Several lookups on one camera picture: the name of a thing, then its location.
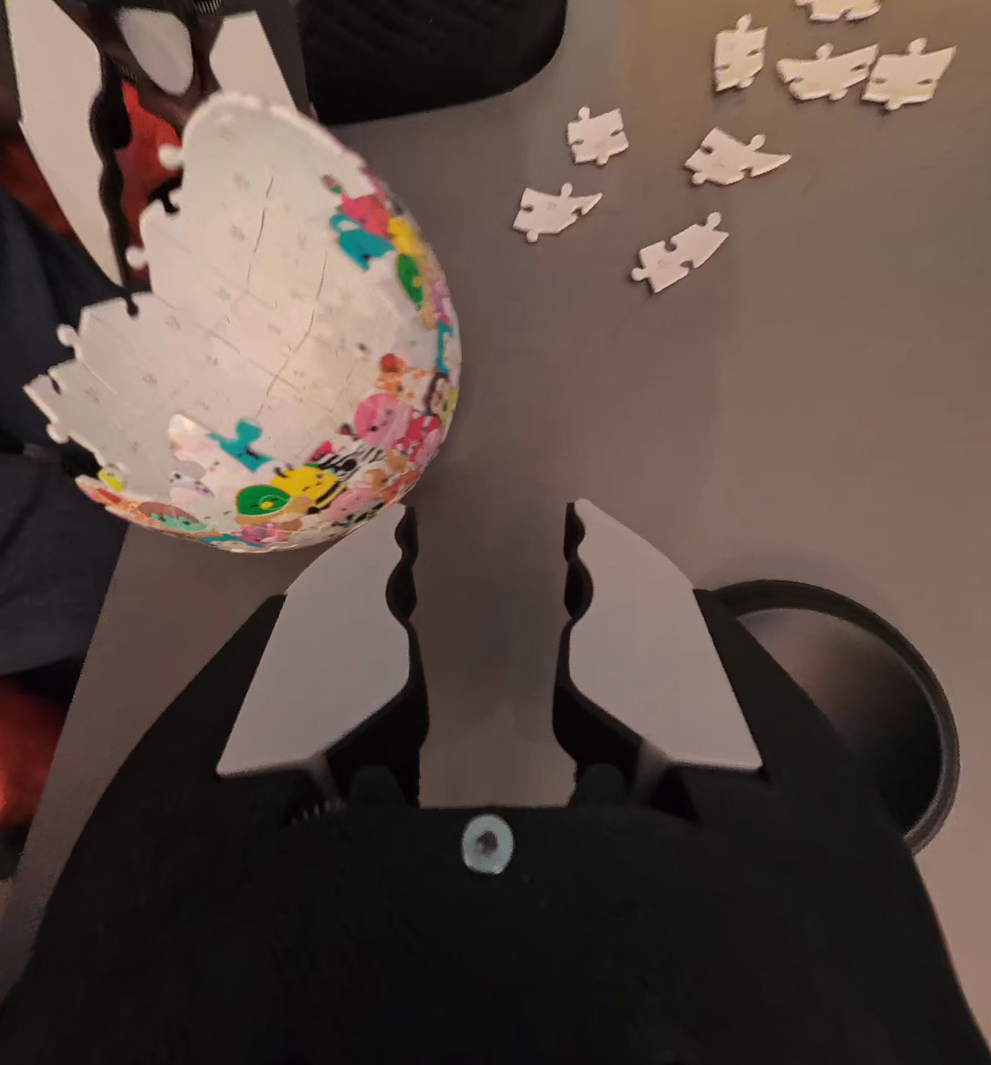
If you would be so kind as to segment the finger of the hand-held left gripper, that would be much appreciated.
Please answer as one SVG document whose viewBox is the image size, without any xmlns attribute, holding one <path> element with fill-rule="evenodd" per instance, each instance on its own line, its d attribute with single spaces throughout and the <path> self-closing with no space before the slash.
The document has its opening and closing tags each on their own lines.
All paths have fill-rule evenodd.
<svg viewBox="0 0 991 1065">
<path fill-rule="evenodd" d="M 117 153 L 130 140 L 121 40 L 111 2 L 9 1 L 4 13 L 30 153 L 70 230 L 112 283 L 135 293 L 145 271 L 133 244 Z"/>
<path fill-rule="evenodd" d="M 259 97 L 314 115 L 307 86 L 297 2 L 191 2 L 199 36 L 196 73 L 216 87 Z"/>
</svg>

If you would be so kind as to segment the black cushioned pad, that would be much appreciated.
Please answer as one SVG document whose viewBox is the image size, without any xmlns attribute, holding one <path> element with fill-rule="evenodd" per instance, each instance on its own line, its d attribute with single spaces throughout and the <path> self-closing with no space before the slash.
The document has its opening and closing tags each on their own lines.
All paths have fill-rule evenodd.
<svg viewBox="0 0 991 1065">
<path fill-rule="evenodd" d="M 567 1 L 302 1 L 307 92 L 326 126 L 472 103 L 554 59 Z"/>
</svg>

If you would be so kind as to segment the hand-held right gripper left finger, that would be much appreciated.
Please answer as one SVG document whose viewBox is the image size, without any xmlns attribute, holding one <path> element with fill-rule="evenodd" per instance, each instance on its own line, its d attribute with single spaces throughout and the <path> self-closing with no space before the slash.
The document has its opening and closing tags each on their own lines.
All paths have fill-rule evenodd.
<svg viewBox="0 0 991 1065">
<path fill-rule="evenodd" d="M 217 773 L 302 771 L 332 794 L 387 769 L 418 806 L 429 731 L 413 566 L 416 518 L 395 504 L 290 585 Z"/>
</svg>

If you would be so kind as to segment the partly built puzzle ball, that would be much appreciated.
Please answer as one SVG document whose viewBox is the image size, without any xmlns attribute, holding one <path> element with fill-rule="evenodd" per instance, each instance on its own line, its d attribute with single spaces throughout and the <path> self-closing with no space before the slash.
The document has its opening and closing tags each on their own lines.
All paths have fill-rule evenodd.
<svg viewBox="0 0 991 1065">
<path fill-rule="evenodd" d="M 128 523 L 224 552 L 345 537 L 401 503 L 449 433 L 461 341 L 404 207 L 329 131 L 236 92 L 161 161 L 128 263 L 149 286 L 57 329 L 23 388 L 78 488 Z"/>
</svg>

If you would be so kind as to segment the black ball stand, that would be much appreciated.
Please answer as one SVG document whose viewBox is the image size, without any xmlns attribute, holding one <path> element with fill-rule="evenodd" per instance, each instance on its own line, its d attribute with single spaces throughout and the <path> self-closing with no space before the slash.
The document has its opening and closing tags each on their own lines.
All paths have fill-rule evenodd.
<svg viewBox="0 0 991 1065">
<path fill-rule="evenodd" d="M 830 721 L 909 850 L 923 852 L 962 775 L 949 698 L 927 659 L 887 619 L 832 589 L 753 579 L 713 594 Z"/>
</svg>

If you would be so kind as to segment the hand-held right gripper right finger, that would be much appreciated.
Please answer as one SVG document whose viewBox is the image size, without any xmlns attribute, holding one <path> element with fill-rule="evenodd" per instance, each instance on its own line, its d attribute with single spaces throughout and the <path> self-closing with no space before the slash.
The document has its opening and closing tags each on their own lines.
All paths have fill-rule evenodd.
<svg viewBox="0 0 991 1065">
<path fill-rule="evenodd" d="M 671 767 L 755 773 L 763 766 L 697 593 L 668 557 L 574 499 L 563 554 L 568 615 L 554 733 L 581 779 L 611 765 L 629 790 Z"/>
</svg>

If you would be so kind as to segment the orange cloth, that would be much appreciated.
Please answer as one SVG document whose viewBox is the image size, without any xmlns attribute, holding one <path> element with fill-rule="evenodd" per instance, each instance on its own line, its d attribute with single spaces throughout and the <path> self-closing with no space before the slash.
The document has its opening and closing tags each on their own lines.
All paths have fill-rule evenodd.
<svg viewBox="0 0 991 1065">
<path fill-rule="evenodd" d="M 18 132 L 0 140 L 0 183 L 55 234 L 84 251 Z M 19 830 L 33 819 L 83 659 L 0 676 L 0 832 Z"/>
</svg>

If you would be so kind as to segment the white puzzle pieces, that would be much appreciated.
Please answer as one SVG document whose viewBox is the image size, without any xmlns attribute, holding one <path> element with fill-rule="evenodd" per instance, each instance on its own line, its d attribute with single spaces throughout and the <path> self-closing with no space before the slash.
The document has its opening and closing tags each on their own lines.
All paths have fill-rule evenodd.
<svg viewBox="0 0 991 1065">
<path fill-rule="evenodd" d="M 715 34 L 715 94 L 753 87 L 766 65 L 767 39 L 767 28 L 755 24 L 750 13 L 742 14 L 732 27 Z M 861 87 L 861 102 L 891 113 L 934 99 L 955 54 L 955 46 L 931 49 L 924 37 L 911 40 L 901 52 L 883 54 L 876 45 L 837 53 L 832 44 L 825 43 L 811 58 L 781 58 L 775 67 L 781 85 L 796 102 L 836 102 Z M 620 109 L 600 114 L 593 114 L 587 106 L 579 109 L 567 125 L 566 140 L 577 165 L 604 166 L 629 146 Z M 688 155 L 684 170 L 694 187 L 728 187 L 766 176 L 790 160 L 788 153 L 769 151 L 764 133 L 738 140 L 715 126 Z M 541 237 L 560 234 L 580 222 L 601 198 L 599 193 L 575 194 L 571 183 L 557 193 L 527 187 L 521 193 L 512 228 L 528 244 L 536 244 Z M 649 286 L 653 294 L 662 293 L 712 259 L 728 236 L 721 214 L 709 213 L 706 220 L 641 248 L 631 280 Z"/>
</svg>

